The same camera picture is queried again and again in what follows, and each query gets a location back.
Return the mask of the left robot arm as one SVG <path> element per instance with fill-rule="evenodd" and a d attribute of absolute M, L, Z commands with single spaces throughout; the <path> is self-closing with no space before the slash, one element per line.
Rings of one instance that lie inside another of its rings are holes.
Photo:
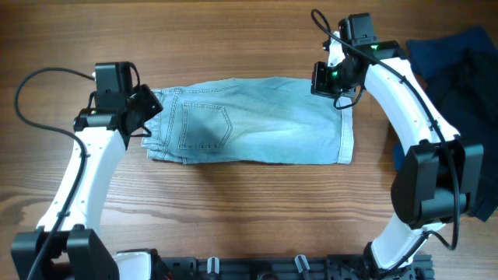
<path fill-rule="evenodd" d="M 149 137 L 145 123 L 163 107 L 140 82 L 131 62 L 98 63 L 96 91 L 75 117 L 72 156 L 50 208 L 32 232 L 19 233 L 11 255 L 21 279 L 165 279 L 155 249 L 111 255 L 99 237 L 113 173 L 133 137 Z"/>

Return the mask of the light blue denim shorts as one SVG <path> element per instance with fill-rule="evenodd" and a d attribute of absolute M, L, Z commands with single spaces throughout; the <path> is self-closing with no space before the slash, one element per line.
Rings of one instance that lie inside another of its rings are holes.
<path fill-rule="evenodd" d="M 142 147 L 150 159 L 183 164 L 351 163 L 349 100 L 315 96 L 310 86 L 270 77 L 157 89 L 163 111 L 147 122 Z"/>

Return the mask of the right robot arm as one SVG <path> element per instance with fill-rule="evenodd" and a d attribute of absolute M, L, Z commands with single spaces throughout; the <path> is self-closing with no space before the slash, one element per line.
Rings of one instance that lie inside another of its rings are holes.
<path fill-rule="evenodd" d="M 369 93 L 402 145 L 403 164 L 391 186 L 393 216 L 354 268 L 361 279 L 395 278 L 412 267 L 416 252 L 446 225 L 452 236 L 444 246 L 457 247 L 461 217 L 475 204 L 483 147 L 462 141 L 416 81 L 402 47 L 381 41 L 369 14 L 342 19 L 337 32 L 321 11 L 310 15 L 327 36 L 323 48 L 332 51 L 338 43 L 343 53 L 340 62 L 315 64 L 311 92 L 354 103 Z"/>

